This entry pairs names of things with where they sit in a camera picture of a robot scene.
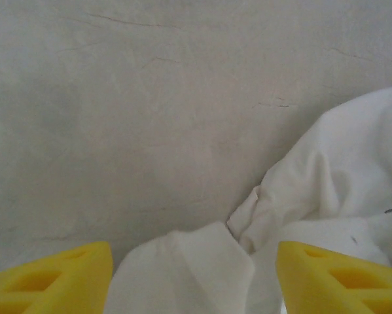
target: crumpled white fabric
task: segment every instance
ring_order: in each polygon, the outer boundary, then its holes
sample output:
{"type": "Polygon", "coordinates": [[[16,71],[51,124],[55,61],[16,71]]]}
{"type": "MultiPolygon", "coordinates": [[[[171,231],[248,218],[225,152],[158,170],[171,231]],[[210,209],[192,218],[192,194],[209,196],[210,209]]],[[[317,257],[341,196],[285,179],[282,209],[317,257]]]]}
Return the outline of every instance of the crumpled white fabric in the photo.
{"type": "Polygon", "coordinates": [[[225,227],[132,251],[106,314],[279,313],[277,245],[297,240],[392,266],[392,88],[325,113],[225,227]]]}

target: white wall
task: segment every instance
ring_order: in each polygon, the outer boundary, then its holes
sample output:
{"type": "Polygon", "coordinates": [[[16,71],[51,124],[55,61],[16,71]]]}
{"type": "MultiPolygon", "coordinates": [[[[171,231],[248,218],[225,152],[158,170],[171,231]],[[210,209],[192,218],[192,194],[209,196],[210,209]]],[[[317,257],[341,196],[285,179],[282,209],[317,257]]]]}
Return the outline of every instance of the white wall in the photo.
{"type": "Polygon", "coordinates": [[[392,0],[0,1],[0,268],[224,220],[384,86],[392,0]]]}

